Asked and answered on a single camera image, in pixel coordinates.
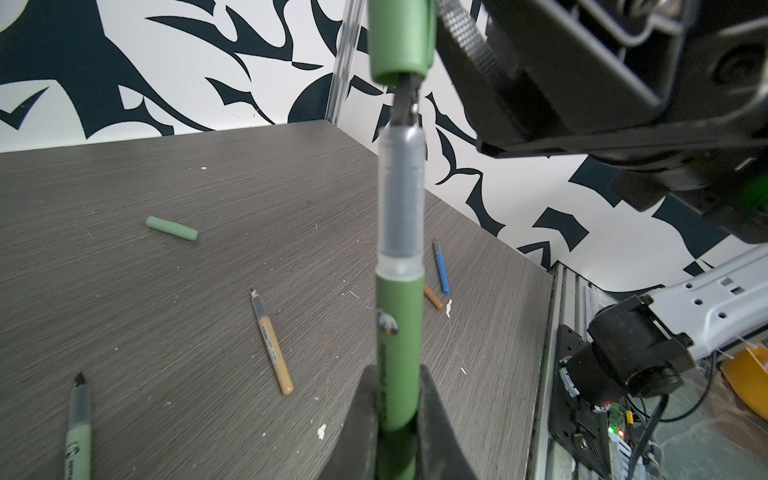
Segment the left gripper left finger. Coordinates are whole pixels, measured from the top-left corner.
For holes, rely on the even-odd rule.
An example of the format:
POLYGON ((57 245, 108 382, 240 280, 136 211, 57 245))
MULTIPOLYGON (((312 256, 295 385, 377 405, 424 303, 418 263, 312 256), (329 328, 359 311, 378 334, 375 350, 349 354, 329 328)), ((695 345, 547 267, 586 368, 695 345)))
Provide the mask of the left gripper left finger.
POLYGON ((318 479, 375 479, 379 435, 378 367, 364 368, 342 430, 318 479))

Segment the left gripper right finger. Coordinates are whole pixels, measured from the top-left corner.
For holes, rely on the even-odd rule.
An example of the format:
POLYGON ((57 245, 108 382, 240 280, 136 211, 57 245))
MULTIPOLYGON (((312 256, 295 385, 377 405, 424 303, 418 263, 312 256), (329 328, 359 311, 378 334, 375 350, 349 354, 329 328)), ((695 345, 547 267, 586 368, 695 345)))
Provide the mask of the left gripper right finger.
POLYGON ((416 434, 417 479, 475 480, 477 478, 463 454, 426 365, 420 366, 416 434))

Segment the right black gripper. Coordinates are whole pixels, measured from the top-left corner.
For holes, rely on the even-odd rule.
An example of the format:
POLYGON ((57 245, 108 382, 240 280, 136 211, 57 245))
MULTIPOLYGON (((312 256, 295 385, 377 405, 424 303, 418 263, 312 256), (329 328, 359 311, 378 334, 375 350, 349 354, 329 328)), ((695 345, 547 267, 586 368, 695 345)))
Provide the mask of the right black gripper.
POLYGON ((494 158, 585 153, 644 211, 665 196, 767 239, 763 1, 440 1, 437 50, 494 158))

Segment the green pen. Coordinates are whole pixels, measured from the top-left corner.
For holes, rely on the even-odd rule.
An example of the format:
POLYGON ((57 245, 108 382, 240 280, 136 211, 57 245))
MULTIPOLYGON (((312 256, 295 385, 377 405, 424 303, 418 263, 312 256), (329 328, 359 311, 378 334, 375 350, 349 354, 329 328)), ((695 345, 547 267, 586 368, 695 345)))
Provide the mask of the green pen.
POLYGON ((91 478, 92 425, 91 388, 82 371, 74 379, 70 392, 68 431, 65 440, 66 480, 91 478))
POLYGON ((400 75, 380 134, 376 323, 379 439, 376 476, 416 476, 424 284, 425 138, 416 74, 400 75))

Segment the green pen cap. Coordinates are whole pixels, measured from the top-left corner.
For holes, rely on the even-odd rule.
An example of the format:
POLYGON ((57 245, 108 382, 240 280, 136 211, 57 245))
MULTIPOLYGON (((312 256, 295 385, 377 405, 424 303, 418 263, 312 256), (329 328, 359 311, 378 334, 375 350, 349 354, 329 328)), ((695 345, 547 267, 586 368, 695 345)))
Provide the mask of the green pen cap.
POLYGON ((424 80, 436 48, 435 0, 370 0, 367 2, 370 75, 395 86, 401 75, 424 80))
POLYGON ((146 219, 145 224, 150 229, 167 233, 187 241, 194 242, 199 236, 199 232, 196 229, 156 216, 149 216, 146 219))

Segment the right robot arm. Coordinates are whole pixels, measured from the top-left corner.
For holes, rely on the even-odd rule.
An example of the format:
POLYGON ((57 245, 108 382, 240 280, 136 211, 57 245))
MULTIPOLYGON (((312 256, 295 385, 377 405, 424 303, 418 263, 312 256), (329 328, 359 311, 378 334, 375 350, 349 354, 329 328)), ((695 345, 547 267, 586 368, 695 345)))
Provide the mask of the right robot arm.
POLYGON ((767 320, 767 5, 489 1, 481 33, 436 5, 437 50, 480 153, 585 153, 644 211, 668 197, 751 245, 724 265, 598 314, 561 372, 600 405, 666 395, 767 320))

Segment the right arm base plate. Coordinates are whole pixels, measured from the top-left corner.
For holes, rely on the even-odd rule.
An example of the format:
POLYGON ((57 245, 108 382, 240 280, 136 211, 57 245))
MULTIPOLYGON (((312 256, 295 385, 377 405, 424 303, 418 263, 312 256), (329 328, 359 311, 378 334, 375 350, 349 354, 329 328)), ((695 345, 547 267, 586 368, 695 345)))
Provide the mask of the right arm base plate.
POLYGON ((607 415, 594 410, 598 374, 592 344, 566 325, 557 329, 549 431, 575 462, 611 476, 607 415))

